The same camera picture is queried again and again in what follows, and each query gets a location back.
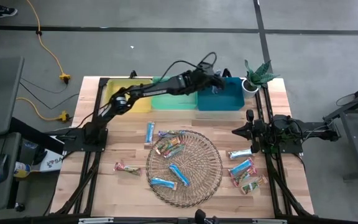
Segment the white pot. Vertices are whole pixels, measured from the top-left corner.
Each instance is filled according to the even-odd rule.
[[[252,98],[255,96],[256,92],[258,92],[259,88],[257,88],[254,91],[249,91],[244,87],[244,83],[247,81],[247,79],[243,79],[242,83],[241,83],[241,87],[242,87],[242,94],[244,95],[245,98]]]

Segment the shoe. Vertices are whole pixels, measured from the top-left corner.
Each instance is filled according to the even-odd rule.
[[[17,9],[0,6],[0,18],[14,16],[17,14]]]

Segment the yellow cable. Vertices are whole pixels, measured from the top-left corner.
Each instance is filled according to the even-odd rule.
[[[44,118],[37,110],[37,107],[34,105],[33,102],[31,102],[31,100],[27,99],[27,98],[24,98],[24,97],[17,97],[16,100],[24,100],[24,101],[27,101],[31,104],[31,106],[34,108],[35,112],[37,113],[37,115],[43,119],[43,120],[46,120],[46,121],[57,121],[60,119],[60,117],[56,117],[56,118]]]
[[[34,9],[34,6],[31,4],[31,2],[29,0],[26,0],[31,8],[32,8],[32,11],[34,12],[34,15],[35,15],[35,18],[37,18],[37,23],[38,23],[38,31],[41,31],[41,25],[40,25],[40,19],[38,18],[38,14],[37,12],[35,11]],[[62,72],[62,75],[66,75],[64,72],[63,72],[63,69],[62,69],[62,66],[60,65],[60,62],[59,62],[59,59],[57,59],[57,57],[46,47],[44,46],[44,43],[42,43],[42,40],[41,40],[41,35],[40,34],[37,34],[38,35],[38,39],[40,40],[40,44],[41,46],[47,51],[50,53],[50,55],[52,55],[54,57],[54,59],[56,60],[57,62],[57,65],[59,66],[60,68],[60,71]]]

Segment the plastic bin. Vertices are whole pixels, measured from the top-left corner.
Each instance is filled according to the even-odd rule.
[[[198,92],[198,109],[200,111],[237,111],[244,103],[240,78],[224,78],[225,89],[218,94],[207,88]]]
[[[165,77],[163,81],[167,81],[170,77]],[[154,77],[153,82],[160,80],[160,77]],[[152,98],[153,109],[156,110],[192,110],[197,107],[197,93],[192,93],[188,96],[178,95],[173,96],[170,94],[153,96]]]
[[[105,105],[113,93],[117,92],[121,87],[128,88],[131,85],[150,84],[151,79],[146,78],[112,78],[107,82],[106,94],[102,105]],[[128,113],[148,113],[152,109],[152,98],[145,97],[136,101],[135,105],[128,111]]]

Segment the wooden table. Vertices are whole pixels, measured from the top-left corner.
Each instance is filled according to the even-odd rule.
[[[87,114],[93,111],[99,78],[84,77],[73,118],[73,126],[77,126]],[[283,79],[276,78],[269,82],[268,86],[273,113],[291,114]],[[267,118],[263,93],[261,93],[261,97],[265,118]],[[194,217],[195,211],[200,208],[206,212],[208,217],[213,215],[219,218],[273,217],[268,184],[251,194],[242,195],[239,189],[233,186],[227,173],[228,168],[242,162],[242,160],[230,161],[227,152],[247,149],[251,145],[250,141],[231,133],[233,129],[245,124],[247,109],[253,109],[257,116],[255,98],[246,99],[246,105],[240,111],[152,111],[116,116],[108,124],[108,143],[101,156],[92,216]],[[208,201],[191,208],[172,207],[157,198],[151,191],[145,173],[137,177],[126,172],[113,171],[115,163],[121,159],[125,161],[126,165],[145,169],[149,154],[149,149],[144,147],[148,121],[155,121],[154,133],[158,130],[188,129],[205,135],[217,147],[223,162],[223,178],[218,191]],[[76,152],[64,160],[51,212],[61,208],[76,189],[80,179],[83,157],[84,152]],[[301,162],[292,154],[283,154],[282,157],[289,189],[302,206],[308,212],[313,213],[308,184]],[[264,155],[258,153],[253,160],[258,175],[267,175]],[[278,186],[277,189],[280,208],[284,211],[282,194]],[[87,194],[88,189],[85,189],[82,207],[84,207]]]

